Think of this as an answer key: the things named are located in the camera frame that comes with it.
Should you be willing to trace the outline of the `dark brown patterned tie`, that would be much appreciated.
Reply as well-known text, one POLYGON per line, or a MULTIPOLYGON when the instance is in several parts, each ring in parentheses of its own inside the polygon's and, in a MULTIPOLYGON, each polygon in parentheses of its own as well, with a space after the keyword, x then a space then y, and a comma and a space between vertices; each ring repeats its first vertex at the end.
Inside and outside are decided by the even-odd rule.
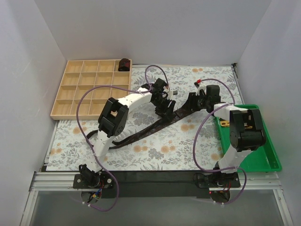
POLYGON ((109 146, 109 150, 118 149, 118 148, 127 146, 129 144, 132 144, 136 141, 139 141, 145 137, 148 137, 148 136, 178 122, 179 120, 193 114, 194 112, 198 112, 203 109, 206 109, 208 112, 209 107, 201 106, 201 107, 190 109, 190 108, 186 108, 186 107, 182 106, 181 108, 179 108, 173 112, 172 119, 170 121, 168 121, 166 119, 160 119, 160 120, 156 121, 155 123, 151 124, 150 126, 144 128, 143 130, 141 130, 135 134, 132 134, 121 141, 113 141, 112 143, 114 144, 114 146, 109 146))

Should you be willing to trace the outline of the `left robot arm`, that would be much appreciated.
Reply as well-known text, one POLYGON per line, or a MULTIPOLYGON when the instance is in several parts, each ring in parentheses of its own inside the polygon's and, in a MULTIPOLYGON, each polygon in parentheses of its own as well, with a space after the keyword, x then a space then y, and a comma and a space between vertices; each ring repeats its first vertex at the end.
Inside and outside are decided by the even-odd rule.
POLYGON ((96 188, 100 183, 98 172, 102 170, 99 160, 106 156, 110 145, 125 128, 128 114, 134 109, 146 103, 152 103, 155 113, 163 122, 171 121, 175 101, 168 94, 169 85, 162 79, 157 79, 153 84, 144 84, 133 94, 114 99, 109 98, 98 118, 98 138, 95 145, 87 143, 92 149, 92 157, 83 165, 79 166, 79 172, 84 183, 89 188, 96 188))

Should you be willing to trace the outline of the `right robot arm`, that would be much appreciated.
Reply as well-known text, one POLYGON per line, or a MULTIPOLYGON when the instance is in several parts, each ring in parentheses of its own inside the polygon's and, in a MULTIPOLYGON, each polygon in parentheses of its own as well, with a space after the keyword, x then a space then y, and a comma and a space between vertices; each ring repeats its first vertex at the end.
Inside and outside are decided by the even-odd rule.
POLYGON ((190 93, 189 107, 205 109, 217 119, 229 122, 230 146, 213 170, 204 169, 195 179, 200 187, 239 185, 237 171, 243 160, 266 143, 266 134, 260 110, 236 107, 221 102, 218 85, 201 85, 195 82, 196 92, 190 93))

